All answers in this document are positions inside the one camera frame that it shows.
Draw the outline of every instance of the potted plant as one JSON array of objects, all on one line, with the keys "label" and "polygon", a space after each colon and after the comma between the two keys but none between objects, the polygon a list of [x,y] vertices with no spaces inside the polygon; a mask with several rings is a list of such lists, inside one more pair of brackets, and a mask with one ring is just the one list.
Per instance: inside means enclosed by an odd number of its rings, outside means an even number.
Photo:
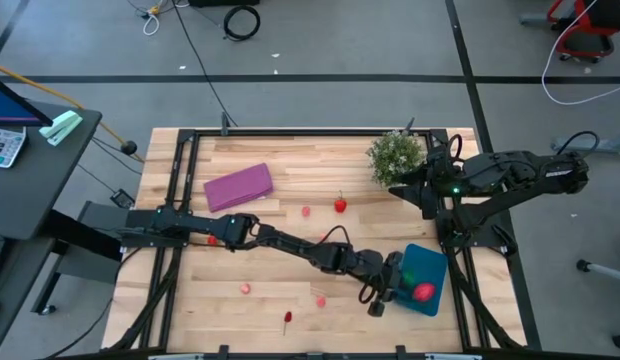
[{"label": "potted plant", "polygon": [[423,162],[425,154],[414,135],[393,130],[375,139],[366,151],[372,180],[385,187],[399,183],[399,177],[414,171]]}]

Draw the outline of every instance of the wooden table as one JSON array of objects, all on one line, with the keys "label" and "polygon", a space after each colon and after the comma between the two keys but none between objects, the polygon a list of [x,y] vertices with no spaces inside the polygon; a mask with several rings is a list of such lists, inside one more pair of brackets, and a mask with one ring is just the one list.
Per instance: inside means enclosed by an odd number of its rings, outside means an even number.
[{"label": "wooden table", "polygon": [[[137,208],[154,209],[164,203],[178,130],[154,129]],[[472,129],[447,130],[450,136],[463,136],[462,157],[478,153]],[[192,208],[199,216],[254,213],[263,223],[310,241],[341,224],[348,229],[356,250],[375,249],[384,256],[403,251],[410,243],[440,251],[434,222],[422,220],[417,207],[370,180],[365,150],[373,139],[204,137],[197,157]],[[273,178],[275,191],[271,195],[227,212],[209,213],[205,182],[262,162],[268,164]],[[348,200],[343,214],[333,210],[340,190]],[[303,206],[311,207],[310,217],[302,216]],[[335,232],[331,240],[343,241],[341,237]],[[191,241],[205,242],[205,237],[193,235]],[[121,270],[103,346],[118,340],[145,304],[154,254],[154,249],[143,249]],[[506,261],[488,249],[473,249],[473,255],[486,306],[510,336],[525,343]],[[239,291],[246,282],[252,287],[249,295]],[[229,345],[231,352],[394,352],[401,344],[408,352],[461,350],[448,276],[436,317],[394,303],[386,304],[383,317],[370,317],[367,305],[357,300],[361,286],[350,277],[323,274],[307,261],[273,249],[233,254],[224,249],[188,247],[181,260],[168,351],[216,352],[221,344]],[[318,295],[327,298],[323,309],[315,305]],[[162,310],[160,304],[153,324],[154,339]],[[286,311],[292,312],[293,321],[284,337]],[[466,313],[473,345],[478,345],[467,301]]]}]

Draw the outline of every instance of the blue tray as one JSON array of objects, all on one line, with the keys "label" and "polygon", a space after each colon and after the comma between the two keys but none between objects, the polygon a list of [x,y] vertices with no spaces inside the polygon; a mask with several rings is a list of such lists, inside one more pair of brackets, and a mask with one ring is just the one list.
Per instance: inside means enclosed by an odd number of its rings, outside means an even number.
[{"label": "blue tray", "polygon": [[[428,316],[437,315],[446,269],[445,255],[415,244],[408,245],[401,263],[401,285],[395,301]],[[436,287],[434,296],[426,302],[412,298],[414,289],[421,283],[430,283]]]}]

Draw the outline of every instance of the computer screen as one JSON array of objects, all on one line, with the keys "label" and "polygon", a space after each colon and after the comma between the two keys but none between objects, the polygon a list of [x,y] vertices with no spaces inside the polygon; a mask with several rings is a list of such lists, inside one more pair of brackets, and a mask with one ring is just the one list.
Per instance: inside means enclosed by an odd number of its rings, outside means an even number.
[{"label": "computer screen", "polygon": [[0,126],[48,126],[52,121],[0,81]]}]

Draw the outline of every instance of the red chair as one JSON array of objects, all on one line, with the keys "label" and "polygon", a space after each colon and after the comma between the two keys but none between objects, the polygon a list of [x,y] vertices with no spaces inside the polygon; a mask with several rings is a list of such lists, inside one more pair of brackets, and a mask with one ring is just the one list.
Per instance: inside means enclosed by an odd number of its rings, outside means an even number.
[{"label": "red chair", "polygon": [[567,17],[556,18],[553,14],[563,2],[557,0],[548,11],[547,20],[553,30],[563,32],[594,1],[597,2],[563,34],[557,44],[560,60],[579,57],[597,63],[614,51],[610,36],[620,31],[620,0],[576,0],[573,11]]}]

